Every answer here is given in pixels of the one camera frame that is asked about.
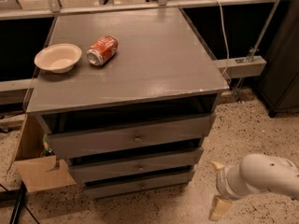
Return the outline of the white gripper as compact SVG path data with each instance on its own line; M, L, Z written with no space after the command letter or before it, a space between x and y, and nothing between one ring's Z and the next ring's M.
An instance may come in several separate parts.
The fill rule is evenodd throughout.
M217 161L212 161L211 165L215 171L218 171L216 174L217 191L225 198L215 195L212 201L209 219L218 221L232 207L233 202L230 200L238 200L246 196L246 188L237 166L224 167L222 163Z

